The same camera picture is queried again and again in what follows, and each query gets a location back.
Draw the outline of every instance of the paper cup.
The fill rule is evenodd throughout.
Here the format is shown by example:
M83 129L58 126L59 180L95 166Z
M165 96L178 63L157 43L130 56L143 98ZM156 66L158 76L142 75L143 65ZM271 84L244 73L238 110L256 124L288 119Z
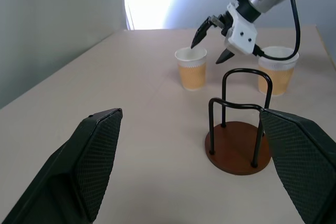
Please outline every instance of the paper cup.
M265 54L277 58L290 56L294 50L286 47L267 47L263 51ZM268 74L273 82L272 95L282 95L287 91L288 84L294 72L294 67L299 59L297 53L293 58L286 61L269 60L260 57L258 60L259 70ZM267 93L267 82L263 77L258 77L258 86L261 93Z
M186 90L199 90L205 85L206 54L203 47L186 47L176 51L181 83Z

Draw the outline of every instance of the white wall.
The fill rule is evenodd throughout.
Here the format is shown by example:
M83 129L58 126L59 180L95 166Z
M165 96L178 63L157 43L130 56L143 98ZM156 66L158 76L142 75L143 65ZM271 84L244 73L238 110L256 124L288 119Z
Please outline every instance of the white wall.
M125 28L123 0L0 0L0 108Z
M226 10L232 0L174 0L163 28L198 27L207 16ZM301 24L316 24L326 46L336 60L336 0L297 0ZM285 1L262 15L257 27L294 27L290 2Z

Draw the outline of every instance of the wire cup stand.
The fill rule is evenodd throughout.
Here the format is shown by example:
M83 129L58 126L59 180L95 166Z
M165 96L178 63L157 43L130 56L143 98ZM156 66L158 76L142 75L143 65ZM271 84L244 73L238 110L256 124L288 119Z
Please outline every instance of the wire cup stand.
M212 98L209 101L209 133L205 139L205 149L210 161L219 169L235 175L250 175L264 169L271 156L261 120L258 128L243 122L226 122L226 107L259 112L263 109L256 104L226 101L226 82L233 73L253 73L263 77L268 85L264 108L269 108L273 84L266 73L247 68L230 70L223 77L222 99ZM214 103L222 105L222 123L215 127Z

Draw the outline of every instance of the table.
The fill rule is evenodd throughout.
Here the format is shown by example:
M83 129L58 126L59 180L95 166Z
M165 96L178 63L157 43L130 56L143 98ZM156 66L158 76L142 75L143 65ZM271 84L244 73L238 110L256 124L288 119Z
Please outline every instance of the table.
M257 59L236 56L215 65L224 39L210 30L202 42L208 84L185 91L174 52L194 33L121 31L0 110L0 219L83 118L120 107L116 159L96 224L303 223L272 161L260 173L234 176L206 157L209 99L220 96L224 73L255 68ZM295 31L260 29L257 43L293 47ZM288 93L270 107L312 119L336 140L336 72L315 26L302 29L300 54ZM235 74L227 88L228 101L264 103L256 76ZM228 109L227 120L257 125L258 114Z

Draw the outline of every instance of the brown wooden base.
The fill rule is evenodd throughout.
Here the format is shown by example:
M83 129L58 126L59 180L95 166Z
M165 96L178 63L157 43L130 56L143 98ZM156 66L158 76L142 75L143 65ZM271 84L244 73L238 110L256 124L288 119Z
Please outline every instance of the brown wooden base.
M214 128L215 154L210 151L210 133L205 139L205 152L210 161L219 169L235 175L251 175L263 170L269 163L271 155L268 141L264 136L261 141L258 167L253 168L254 148L257 128L243 122L227 122L226 127L217 125Z

